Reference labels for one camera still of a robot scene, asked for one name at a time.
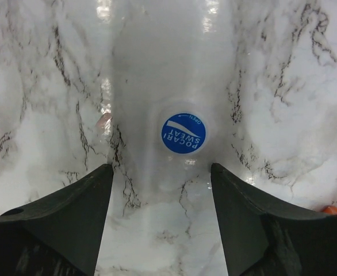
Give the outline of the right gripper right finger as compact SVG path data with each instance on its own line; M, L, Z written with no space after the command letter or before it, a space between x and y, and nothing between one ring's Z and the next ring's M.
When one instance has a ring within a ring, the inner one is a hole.
M210 180L229 275L337 275L337 214L290 204L218 163Z

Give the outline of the blue white bottle cap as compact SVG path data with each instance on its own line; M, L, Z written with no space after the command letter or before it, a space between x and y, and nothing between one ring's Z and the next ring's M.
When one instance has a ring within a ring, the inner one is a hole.
M195 155L212 138L213 115L203 103L172 99L156 105L158 137L176 155Z

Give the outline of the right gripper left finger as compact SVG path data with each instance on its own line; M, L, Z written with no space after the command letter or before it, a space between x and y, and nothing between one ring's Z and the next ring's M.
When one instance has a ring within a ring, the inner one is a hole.
M0 215L0 275L94 275L112 182L103 164Z

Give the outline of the clear crushed plastic bottle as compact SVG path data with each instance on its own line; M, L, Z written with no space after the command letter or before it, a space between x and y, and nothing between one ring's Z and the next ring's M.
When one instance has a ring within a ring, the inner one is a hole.
M128 191L145 197L206 174L224 149L226 87L235 63L232 1L118 1L111 77L116 163ZM198 102L213 115L212 138L176 155L158 137L156 105Z

